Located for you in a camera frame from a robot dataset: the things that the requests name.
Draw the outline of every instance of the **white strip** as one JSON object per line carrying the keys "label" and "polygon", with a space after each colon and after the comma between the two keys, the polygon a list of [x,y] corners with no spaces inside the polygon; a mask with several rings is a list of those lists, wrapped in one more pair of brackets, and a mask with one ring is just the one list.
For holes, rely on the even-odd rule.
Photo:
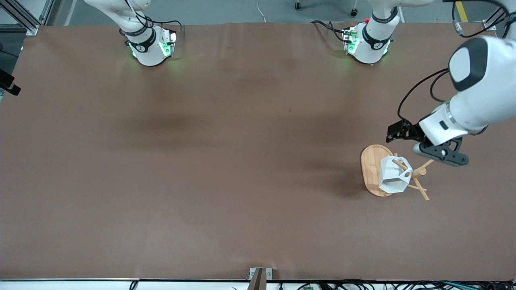
{"label": "white strip", "polygon": [[72,6],[70,6],[70,10],[68,11],[68,15],[66,16],[66,20],[64,21],[64,26],[70,25],[70,20],[72,20],[72,14],[75,10],[75,4],[77,4],[77,0],[72,1]]}
{"label": "white strip", "polygon": [[258,11],[260,12],[260,14],[263,17],[263,22],[267,22],[267,20],[265,19],[265,16],[263,15],[262,11],[260,10],[260,0],[256,0],[256,7],[258,8]]}
{"label": "white strip", "polygon": [[405,23],[405,15],[403,15],[403,9],[401,6],[398,6],[399,18],[402,23]]}

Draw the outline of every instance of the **gray floor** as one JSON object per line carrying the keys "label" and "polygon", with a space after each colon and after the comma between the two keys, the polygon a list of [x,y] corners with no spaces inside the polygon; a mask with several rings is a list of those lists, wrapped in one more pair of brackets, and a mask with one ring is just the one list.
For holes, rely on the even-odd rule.
{"label": "gray floor", "polygon": [[[295,0],[260,0],[260,8],[268,22],[342,22],[368,18],[371,6],[366,0],[359,0],[355,18],[349,15],[353,1],[301,0],[302,9],[295,10]],[[406,22],[450,22],[451,8],[450,3],[435,0],[427,7],[403,8],[403,12]],[[464,8],[469,21],[485,19],[495,10],[492,4],[484,2],[464,2]],[[157,21],[179,20],[185,25],[263,21],[256,8],[256,0],[154,0],[145,13]],[[83,0],[61,0],[53,16],[53,25],[114,25],[111,19]],[[5,51],[13,54],[20,52],[23,39],[24,34],[0,34]],[[15,64],[16,58],[0,53],[0,69],[12,72]]]}

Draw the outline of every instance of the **brown table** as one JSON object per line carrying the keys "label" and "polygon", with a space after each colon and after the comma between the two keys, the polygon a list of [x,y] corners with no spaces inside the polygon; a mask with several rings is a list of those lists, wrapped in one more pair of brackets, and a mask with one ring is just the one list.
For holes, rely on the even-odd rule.
{"label": "brown table", "polygon": [[[365,190],[361,150],[463,42],[395,38],[369,66],[311,24],[188,26],[149,68],[117,27],[41,27],[0,111],[0,277],[514,278],[514,120],[466,137],[468,166],[430,165],[428,202]],[[437,106],[428,85],[407,118]],[[412,144],[389,148],[419,166]]]}

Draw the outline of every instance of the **wooden base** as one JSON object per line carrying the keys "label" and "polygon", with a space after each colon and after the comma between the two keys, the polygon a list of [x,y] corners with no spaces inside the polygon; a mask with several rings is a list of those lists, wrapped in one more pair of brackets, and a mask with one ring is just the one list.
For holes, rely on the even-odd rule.
{"label": "wooden base", "polygon": [[392,195],[378,187],[380,182],[380,161],[389,155],[393,154],[387,147],[374,144],[365,148],[360,156],[365,187],[367,191],[377,197],[388,197]]}

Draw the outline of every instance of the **yellow tape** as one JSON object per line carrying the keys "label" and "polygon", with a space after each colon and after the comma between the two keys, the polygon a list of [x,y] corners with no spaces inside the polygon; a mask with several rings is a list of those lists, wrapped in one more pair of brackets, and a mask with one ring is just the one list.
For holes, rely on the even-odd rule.
{"label": "yellow tape", "polygon": [[457,1],[455,2],[455,5],[457,6],[457,11],[459,12],[460,21],[467,22],[466,11],[464,11],[464,6],[462,5],[462,2]]}

